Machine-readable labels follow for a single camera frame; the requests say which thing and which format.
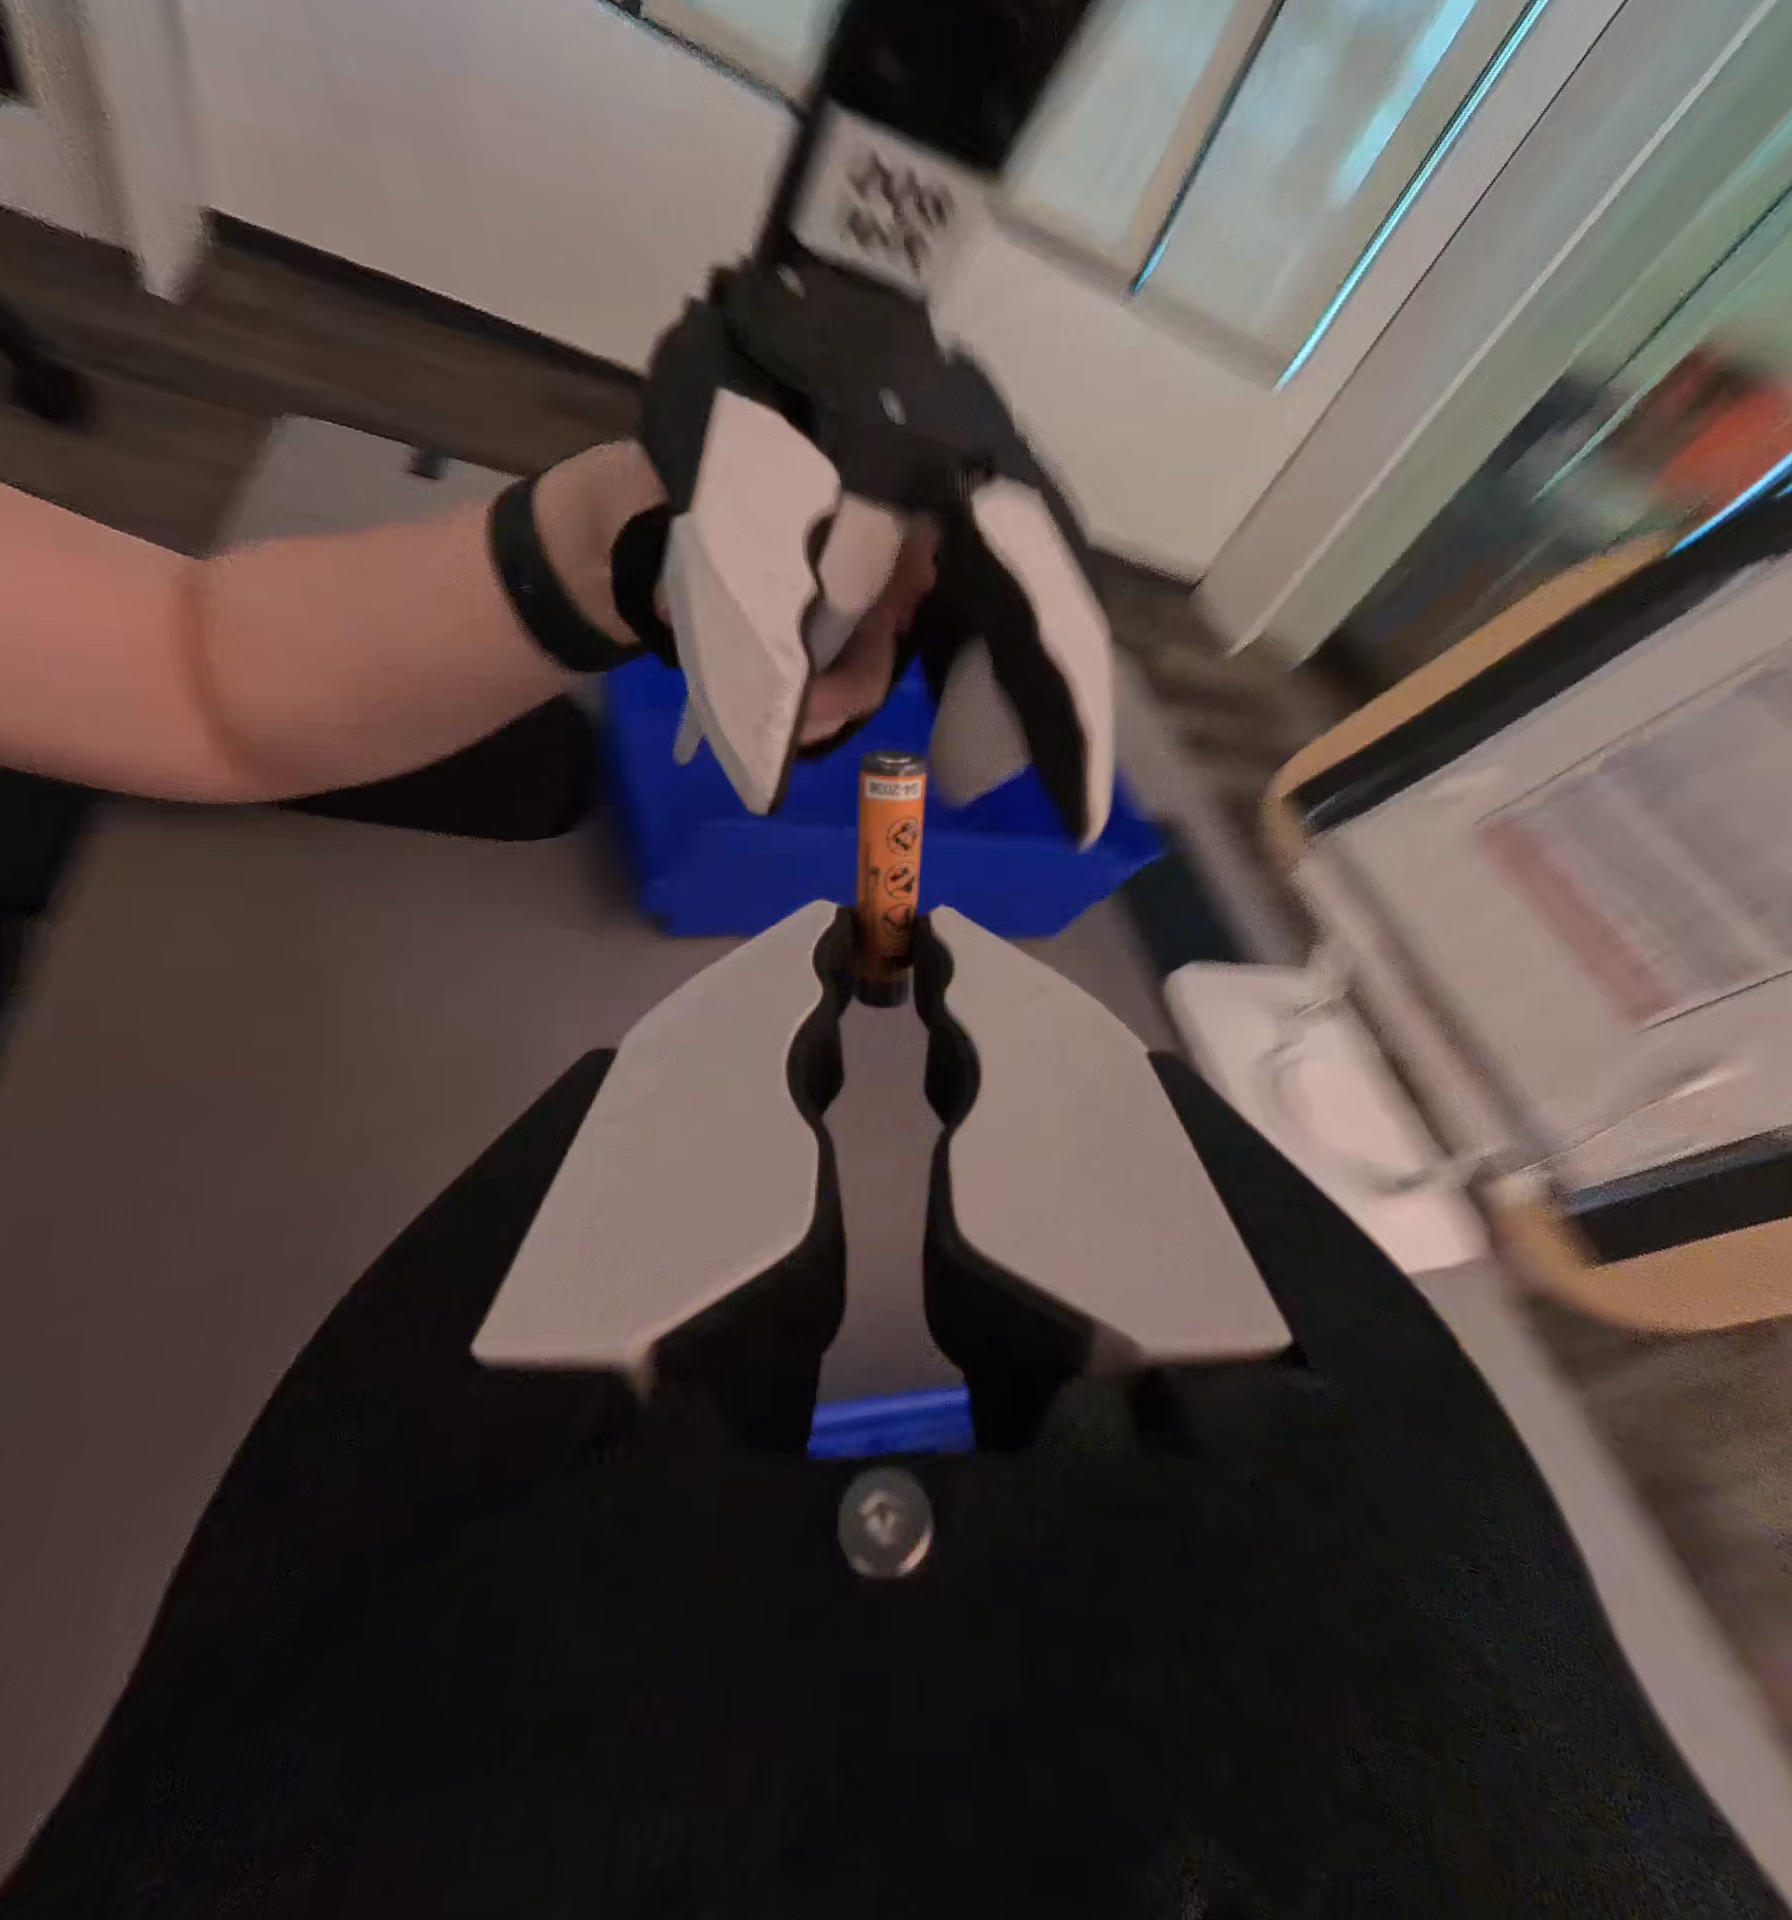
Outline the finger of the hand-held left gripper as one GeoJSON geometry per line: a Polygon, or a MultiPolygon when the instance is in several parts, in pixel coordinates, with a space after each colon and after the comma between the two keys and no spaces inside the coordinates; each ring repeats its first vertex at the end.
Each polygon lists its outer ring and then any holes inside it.
{"type": "Polygon", "coordinates": [[[839,503],[836,464],[777,409],[720,386],[704,461],[669,526],[663,599],[692,740],[749,812],[781,804],[799,755],[818,599],[812,536],[839,503]]]}
{"type": "Polygon", "coordinates": [[[1054,499],[977,486],[943,526],[943,795],[1036,774],[1072,846],[1114,795],[1114,643],[1054,499]]]}

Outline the white board stand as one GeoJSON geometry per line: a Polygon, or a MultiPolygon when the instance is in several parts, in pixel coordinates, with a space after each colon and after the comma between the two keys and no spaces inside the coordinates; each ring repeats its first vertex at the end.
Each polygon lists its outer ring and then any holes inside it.
{"type": "Polygon", "coordinates": [[[1188,962],[1161,985],[1201,1075],[1407,1275],[1493,1262],[1489,1222],[1383,1049],[1306,970],[1188,962]]]}

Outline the blue plastic bin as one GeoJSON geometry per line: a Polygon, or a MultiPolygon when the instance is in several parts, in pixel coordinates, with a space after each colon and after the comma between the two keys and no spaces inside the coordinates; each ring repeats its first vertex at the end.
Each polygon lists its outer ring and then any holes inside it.
{"type": "Polygon", "coordinates": [[[818,1459],[935,1458],[973,1448],[965,1384],[818,1403],[808,1453],[818,1459]]]}
{"type": "MultiPolygon", "coordinates": [[[[787,804],[756,818],[704,747],[674,758],[686,677],[631,659],[608,677],[600,755],[637,896],[669,936],[761,936],[808,903],[856,893],[856,764],[872,747],[920,750],[931,695],[920,667],[894,686],[856,742],[794,767],[787,804]]],[[[925,812],[920,904],[952,904],[994,936],[1060,936],[1094,903],[1124,887],[1164,850],[1129,784],[1114,784],[1108,830],[1079,850],[1032,774],[973,804],[935,792],[925,812]]]]}

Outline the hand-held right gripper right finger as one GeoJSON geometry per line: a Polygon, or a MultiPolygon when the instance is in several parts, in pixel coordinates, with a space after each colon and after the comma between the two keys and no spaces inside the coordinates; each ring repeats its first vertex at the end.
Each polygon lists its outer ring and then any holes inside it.
{"type": "Polygon", "coordinates": [[[1089,1378],[1295,1354],[1135,1029],[961,908],[920,921],[925,1095],[939,1140],[925,1316],[977,1453],[1021,1453],[1089,1378]]]}

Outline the orange battery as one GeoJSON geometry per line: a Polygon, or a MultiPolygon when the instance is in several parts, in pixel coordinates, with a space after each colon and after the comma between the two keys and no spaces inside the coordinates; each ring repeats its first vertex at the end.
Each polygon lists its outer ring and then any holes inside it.
{"type": "Polygon", "coordinates": [[[856,999],[894,1010],[912,999],[926,764],[903,750],[865,750],[856,781],[856,999]]]}

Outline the black wristband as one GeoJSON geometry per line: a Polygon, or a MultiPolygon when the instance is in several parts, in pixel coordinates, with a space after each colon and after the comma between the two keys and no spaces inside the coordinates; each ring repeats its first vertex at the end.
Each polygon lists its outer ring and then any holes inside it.
{"type": "Polygon", "coordinates": [[[505,608],[534,649],[567,677],[600,677],[638,659],[644,643],[637,634],[608,629],[563,589],[541,536],[534,494],[541,474],[520,474],[489,503],[489,563],[505,608]]]}

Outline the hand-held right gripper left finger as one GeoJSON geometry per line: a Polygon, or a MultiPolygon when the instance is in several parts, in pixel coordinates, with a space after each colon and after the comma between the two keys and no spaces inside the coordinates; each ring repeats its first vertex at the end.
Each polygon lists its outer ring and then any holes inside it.
{"type": "Polygon", "coordinates": [[[808,1453],[843,1325],[829,1112],[843,1090],[849,908],[812,903],[692,971],[610,1051],[476,1326],[511,1374],[692,1394],[756,1453],[808,1453]]]}

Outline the paper notice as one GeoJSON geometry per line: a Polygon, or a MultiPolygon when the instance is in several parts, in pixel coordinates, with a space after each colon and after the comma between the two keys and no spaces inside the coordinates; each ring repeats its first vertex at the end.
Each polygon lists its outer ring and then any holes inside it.
{"type": "Polygon", "coordinates": [[[1615,1020],[1792,971],[1792,649],[1485,818],[1485,850],[1615,1020]]]}

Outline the glass partition window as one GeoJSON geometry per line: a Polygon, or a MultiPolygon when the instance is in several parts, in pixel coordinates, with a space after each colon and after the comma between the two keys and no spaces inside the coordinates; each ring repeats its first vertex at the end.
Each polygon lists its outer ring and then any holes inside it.
{"type": "Polygon", "coordinates": [[[1455,639],[1792,461],[1792,0],[1111,5],[939,320],[1229,648],[1455,639]]]}

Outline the person's left hand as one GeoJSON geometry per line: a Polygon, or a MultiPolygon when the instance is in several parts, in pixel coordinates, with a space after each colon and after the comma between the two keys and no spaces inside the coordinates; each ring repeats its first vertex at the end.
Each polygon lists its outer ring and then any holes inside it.
{"type": "MultiPolygon", "coordinates": [[[[615,657],[669,649],[661,550],[669,496],[637,444],[608,444],[548,469],[529,515],[542,559],[586,629],[615,657]]],[[[872,719],[900,677],[903,639],[935,584],[935,526],[843,499],[843,584],[818,605],[822,667],[803,719],[803,750],[829,750],[872,719]]]]}

